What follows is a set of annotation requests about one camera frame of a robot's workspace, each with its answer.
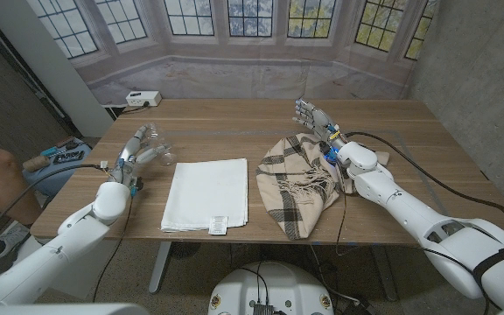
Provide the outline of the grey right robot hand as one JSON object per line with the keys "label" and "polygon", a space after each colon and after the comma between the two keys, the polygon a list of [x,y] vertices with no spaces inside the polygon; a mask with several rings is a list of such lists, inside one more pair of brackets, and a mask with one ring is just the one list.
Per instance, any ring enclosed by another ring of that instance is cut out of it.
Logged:
{"label": "grey right robot hand", "polygon": [[292,118],[295,123],[312,130],[316,137],[335,150],[346,144],[339,125],[324,110],[303,99],[295,100],[295,103],[296,116]]}

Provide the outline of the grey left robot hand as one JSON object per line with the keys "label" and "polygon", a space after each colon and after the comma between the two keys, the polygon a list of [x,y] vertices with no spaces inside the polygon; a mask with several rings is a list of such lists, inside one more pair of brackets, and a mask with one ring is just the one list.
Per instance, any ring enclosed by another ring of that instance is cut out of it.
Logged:
{"label": "grey left robot hand", "polygon": [[173,165],[177,156],[164,132],[153,122],[141,126],[120,151],[108,181],[128,186],[137,177],[137,168],[156,159],[161,165]]}

